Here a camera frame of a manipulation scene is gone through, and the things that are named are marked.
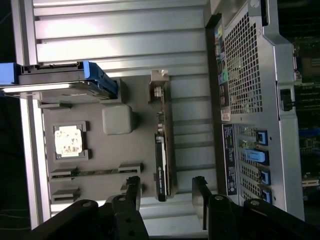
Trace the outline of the black chassis switch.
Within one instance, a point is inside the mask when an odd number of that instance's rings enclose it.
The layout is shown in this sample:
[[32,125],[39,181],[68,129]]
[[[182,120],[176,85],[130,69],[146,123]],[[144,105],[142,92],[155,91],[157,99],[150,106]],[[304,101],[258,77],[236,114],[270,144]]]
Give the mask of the black chassis switch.
[[294,102],[292,101],[291,90],[281,89],[280,90],[280,101],[283,111],[288,112],[293,109]]

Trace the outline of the hard disk with blue carrier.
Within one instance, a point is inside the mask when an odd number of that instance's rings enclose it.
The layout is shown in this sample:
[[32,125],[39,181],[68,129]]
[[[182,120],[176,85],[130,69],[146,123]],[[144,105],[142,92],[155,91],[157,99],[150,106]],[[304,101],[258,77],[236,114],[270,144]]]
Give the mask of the hard disk with blue carrier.
[[0,63],[0,96],[72,105],[117,99],[118,91],[118,83],[88,60],[53,65]]

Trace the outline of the silver CPU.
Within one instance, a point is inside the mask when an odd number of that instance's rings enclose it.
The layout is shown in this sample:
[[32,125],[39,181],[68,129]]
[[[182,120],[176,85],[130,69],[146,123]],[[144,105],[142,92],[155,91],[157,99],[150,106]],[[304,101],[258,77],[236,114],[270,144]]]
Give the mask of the silver CPU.
[[61,158],[78,157],[83,152],[82,131],[76,125],[54,131],[55,153]]

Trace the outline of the green motherboard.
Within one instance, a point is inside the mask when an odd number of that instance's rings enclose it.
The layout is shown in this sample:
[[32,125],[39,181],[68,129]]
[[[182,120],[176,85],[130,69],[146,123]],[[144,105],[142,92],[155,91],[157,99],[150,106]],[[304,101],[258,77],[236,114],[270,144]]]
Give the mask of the green motherboard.
[[293,42],[303,201],[320,203],[320,37]]

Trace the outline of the grey parts rack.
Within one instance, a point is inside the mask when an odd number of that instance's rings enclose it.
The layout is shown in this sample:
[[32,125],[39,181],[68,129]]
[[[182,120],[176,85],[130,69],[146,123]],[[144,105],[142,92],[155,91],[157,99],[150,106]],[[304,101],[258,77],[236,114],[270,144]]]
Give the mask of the grey parts rack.
[[[52,104],[43,109],[47,183],[52,204],[81,199],[105,200],[140,178],[142,197],[156,193],[155,133],[160,103],[149,104],[151,76],[117,78],[118,97],[95,103]],[[77,126],[83,151],[59,157],[55,130]],[[118,174],[74,177],[78,171],[118,170]]]

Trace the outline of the open black PC case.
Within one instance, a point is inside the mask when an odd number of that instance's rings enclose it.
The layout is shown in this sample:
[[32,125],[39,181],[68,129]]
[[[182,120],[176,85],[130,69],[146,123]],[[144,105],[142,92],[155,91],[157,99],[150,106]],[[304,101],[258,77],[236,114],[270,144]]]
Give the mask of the open black PC case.
[[[293,46],[320,37],[320,0],[208,0],[204,27],[218,192],[242,205],[269,188],[273,205],[320,224],[320,202],[303,200]],[[256,130],[267,131],[267,146],[256,143]],[[267,150],[269,166],[246,160],[246,149]],[[270,171],[270,186],[259,169]]]

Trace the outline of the blue card retention clip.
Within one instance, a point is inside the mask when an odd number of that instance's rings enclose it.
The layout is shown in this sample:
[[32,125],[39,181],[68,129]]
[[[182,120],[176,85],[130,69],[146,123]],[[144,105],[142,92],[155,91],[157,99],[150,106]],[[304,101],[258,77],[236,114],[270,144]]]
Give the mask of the blue card retention clip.
[[268,145],[268,131],[267,130],[256,130],[255,131],[255,142],[261,146]]
[[273,203],[272,191],[269,188],[261,188],[262,199],[269,204]]
[[268,169],[259,169],[259,183],[265,186],[271,185],[271,173]]
[[269,151],[258,148],[251,148],[245,150],[245,159],[264,166],[270,165]]

